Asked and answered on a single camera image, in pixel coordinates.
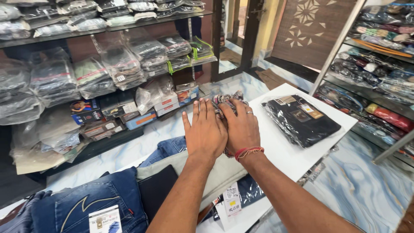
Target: display shelf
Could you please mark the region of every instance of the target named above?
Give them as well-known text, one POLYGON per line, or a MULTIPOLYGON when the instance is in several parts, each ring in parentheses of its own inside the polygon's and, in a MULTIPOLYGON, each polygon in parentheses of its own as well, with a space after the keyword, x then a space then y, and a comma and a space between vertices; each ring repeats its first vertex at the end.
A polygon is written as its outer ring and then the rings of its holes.
POLYGON ((152 19, 147 21, 139 21, 135 24, 125 25, 125 26, 119 26, 119 27, 107 27, 105 29, 98 29, 98 30, 92 30, 87 32, 72 32, 68 34, 62 34, 57 36, 46 36, 46 37, 36 37, 36 38, 27 38, 27 39, 19 39, 19 40, 10 40, 10 41, 2 41, 0 42, 0 49, 6 48, 6 47, 13 47, 23 44, 32 44, 42 41, 52 41, 52 40, 58 40, 58 39, 66 39, 66 38, 73 38, 73 37, 79 37, 79 36, 87 36, 87 35, 93 35, 93 34, 99 34, 102 32, 116 32, 120 30, 126 30, 126 29, 132 29, 136 27, 143 27, 153 24, 160 24, 165 22, 171 22, 177 19, 187 19, 197 16, 203 16, 203 15, 211 15, 213 12, 204 10, 203 12, 197 12, 197 13, 190 13, 190 14, 183 14, 183 15, 176 15, 172 17, 165 17, 162 19, 152 19))
POLYGON ((382 51, 379 51, 379 50, 375 50, 375 49, 366 47, 362 44, 359 44, 356 41, 354 41, 353 39, 348 39, 348 40, 344 41, 343 43, 346 44, 346 45, 350 45, 352 47, 355 47, 355 48, 369 50, 369 51, 372 51, 372 52, 375 52, 375 53, 379 53, 379 54, 382 54, 382 55, 385 55, 385 56, 389 56, 389 57, 392 57, 392 58, 395 58, 395 59, 398 59, 398 60, 401 60, 401 61, 405 61, 405 62, 414 64, 414 58, 402 57, 402 56, 382 52, 382 51))
POLYGON ((373 92, 370 88, 352 85, 342 80, 339 80, 331 75, 326 75, 324 80, 338 87, 341 87, 349 92, 359 95, 367 99, 368 101, 378 104, 402 116, 405 116, 406 118, 414 120, 414 111, 409 106, 389 100, 383 97, 382 95, 373 92))

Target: black box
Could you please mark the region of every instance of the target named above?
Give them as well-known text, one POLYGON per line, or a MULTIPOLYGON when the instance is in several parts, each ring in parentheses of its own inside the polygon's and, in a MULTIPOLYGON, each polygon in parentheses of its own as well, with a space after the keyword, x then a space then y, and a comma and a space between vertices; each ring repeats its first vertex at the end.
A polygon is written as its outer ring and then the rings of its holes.
POLYGON ((102 114, 107 120, 138 111, 134 96, 130 91, 118 91, 104 95, 99 103, 102 114))
POLYGON ((103 119, 99 102, 96 99, 78 100, 70 105, 72 118, 80 125, 103 119))

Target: hand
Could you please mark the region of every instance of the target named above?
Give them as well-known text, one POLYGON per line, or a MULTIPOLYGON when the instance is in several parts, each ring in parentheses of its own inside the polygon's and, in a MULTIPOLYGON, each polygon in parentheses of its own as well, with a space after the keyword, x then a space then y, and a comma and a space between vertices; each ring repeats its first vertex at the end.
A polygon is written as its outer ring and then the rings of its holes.
POLYGON ((200 102, 194 101, 193 107, 193 125, 190 125, 187 113, 183 112, 188 156, 201 156, 215 162, 226 147, 227 130, 214 113, 211 100, 200 98, 200 102))
POLYGON ((229 128, 227 149, 234 155, 240 149, 260 146, 258 119, 252 113, 247 113, 252 112, 252 108, 236 99, 230 99, 230 102, 236 107, 237 116, 230 106, 219 104, 229 128))

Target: price tag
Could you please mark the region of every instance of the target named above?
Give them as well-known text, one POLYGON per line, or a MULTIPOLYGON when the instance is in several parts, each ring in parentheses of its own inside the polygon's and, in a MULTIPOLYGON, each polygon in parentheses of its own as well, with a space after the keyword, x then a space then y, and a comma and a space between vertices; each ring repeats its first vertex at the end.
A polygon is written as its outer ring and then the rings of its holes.
POLYGON ((122 233, 118 205, 89 214, 90 233, 122 233))
POLYGON ((237 215, 237 213, 241 211, 237 182, 233 183, 230 188, 226 189, 226 191, 223 193, 223 197, 227 217, 237 215))

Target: metal pole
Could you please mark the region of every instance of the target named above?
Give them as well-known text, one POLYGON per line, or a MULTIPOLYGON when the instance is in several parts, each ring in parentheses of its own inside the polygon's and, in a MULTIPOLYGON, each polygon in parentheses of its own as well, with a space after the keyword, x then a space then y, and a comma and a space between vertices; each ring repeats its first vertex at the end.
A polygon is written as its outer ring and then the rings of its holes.
POLYGON ((342 45, 342 42, 345 40, 348 31, 351 29, 352 25, 354 24, 355 19, 359 15, 359 11, 364 6, 366 0, 358 0, 354 6, 354 9, 352 10, 351 14, 349 15, 349 18, 347 22, 345 23, 344 28, 341 31, 341 34, 339 34, 339 37, 337 41, 335 42, 334 47, 331 50, 331 53, 329 54, 328 58, 325 61, 325 64, 322 67, 322 70, 320 71, 318 77, 316 78, 315 83, 312 86, 312 89, 309 92, 310 96, 313 96, 313 94, 318 89, 320 82, 322 81, 323 77, 325 76, 325 73, 328 71, 329 66, 331 65, 332 61, 334 60, 336 54, 338 53, 339 48, 342 45))

